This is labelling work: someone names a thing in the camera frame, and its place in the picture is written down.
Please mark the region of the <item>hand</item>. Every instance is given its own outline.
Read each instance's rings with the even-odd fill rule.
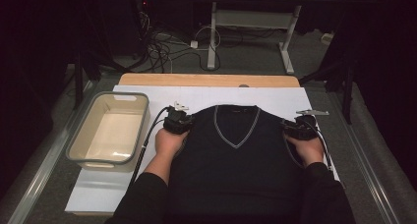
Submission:
[[[182,135],[172,134],[165,129],[160,129],[155,136],[155,149],[156,154],[174,156],[175,153],[181,148],[184,138],[188,135],[188,132]]]
[[[297,153],[304,161],[304,167],[315,162],[323,162],[323,146],[319,138],[311,140],[297,140],[288,135],[285,138],[295,145]]]

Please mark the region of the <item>v-neck collar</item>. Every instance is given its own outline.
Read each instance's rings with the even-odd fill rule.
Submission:
[[[253,123],[252,123],[252,126],[251,126],[251,128],[249,129],[249,131],[248,131],[248,133],[246,134],[246,136],[239,142],[239,143],[237,143],[237,144],[235,144],[235,143],[233,143],[233,142],[231,142],[230,140],[228,140],[225,136],[224,136],[224,134],[221,132],[221,129],[220,129],[220,127],[218,126],[218,124],[217,124],[217,112],[218,112],[218,107],[219,107],[219,105],[216,105],[215,106],[215,110],[214,110],[214,126],[215,126],[215,129],[217,130],[217,132],[218,132],[218,135],[226,142],[226,143],[228,143],[230,146],[232,146],[232,147],[234,147],[234,148],[239,148],[247,139],[248,139],[248,137],[251,135],[251,133],[252,133],[252,131],[254,130],[254,128],[255,128],[255,126],[257,125],[257,122],[258,122],[258,118],[259,118],[259,115],[260,115],[260,112],[261,112],[261,108],[259,108],[259,107],[256,107],[256,112],[255,112],[255,119],[254,119],[254,121],[253,121]]]

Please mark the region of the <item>human arm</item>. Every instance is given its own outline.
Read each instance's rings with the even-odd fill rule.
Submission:
[[[105,224],[162,223],[171,162],[187,134],[173,135],[164,129],[158,131],[155,157],[125,193],[113,217]]]
[[[323,146],[319,139],[296,140],[293,143],[304,161],[301,224],[355,223],[343,186],[323,163]]]

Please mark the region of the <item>plastic container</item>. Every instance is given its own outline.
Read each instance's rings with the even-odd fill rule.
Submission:
[[[67,158],[88,170],[132,172],[148,123],[145,94],[99,93],[67,147]]]

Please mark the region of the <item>black sleeve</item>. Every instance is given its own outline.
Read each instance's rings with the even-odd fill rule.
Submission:
[[[301,224],[355,223],[352,209],[340,182],[324,163],[313,163],[303,174]]]
[[[141,174],[105,224],[162,223],[168,187],[152,174]]]

